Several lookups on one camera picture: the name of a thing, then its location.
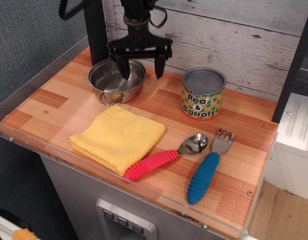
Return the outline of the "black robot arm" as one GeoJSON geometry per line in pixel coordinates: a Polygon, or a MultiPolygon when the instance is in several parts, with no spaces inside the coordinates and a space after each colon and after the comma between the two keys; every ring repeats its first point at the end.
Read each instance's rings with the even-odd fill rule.
{"type": "Polygon", "coordinates": [[[162,77],[166,60],[172,57],[173,41],[153,35],[149,30],[152,23],[150,11],[158,9],[154,0],[122,0],[123,20],[127,24],[128,35],[107,44],[110,58],[117,64],[124,79],[130,76],[130,59],[154,59],[156,78],[162,77]]]}

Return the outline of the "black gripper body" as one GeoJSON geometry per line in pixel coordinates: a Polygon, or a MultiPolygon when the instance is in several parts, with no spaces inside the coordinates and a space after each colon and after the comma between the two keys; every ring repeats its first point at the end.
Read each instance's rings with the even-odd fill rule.
{"type": "Polygon", "coordinates": [[[160,58],[168,60],[172,57],[173,41],[160,37],[149,31],[151,21],[126,21],[128,35],[110,41],[107,46],[110,56],[126,59],[160,58]]]}

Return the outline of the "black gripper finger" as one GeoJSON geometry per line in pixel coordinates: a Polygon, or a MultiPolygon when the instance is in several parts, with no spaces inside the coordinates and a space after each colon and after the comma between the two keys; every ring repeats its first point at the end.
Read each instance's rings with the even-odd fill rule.
{"type": "Polygon", "coordinates": [[[118,70],[121,74],[121,76],[124,79],[129,79],[130,77],[130,64],[129,64],[129,59],[124,58],[124,57],[117,57],[116,58],[116,64],[118,67],[118,70]]]}
{"type": "Polygon", "coordinates": [[[164,56],[155,57],[154,65],[155,65],[156,78],[159,79],[163,76],[163,73],[164,73],[165,57],[164,56]]]}

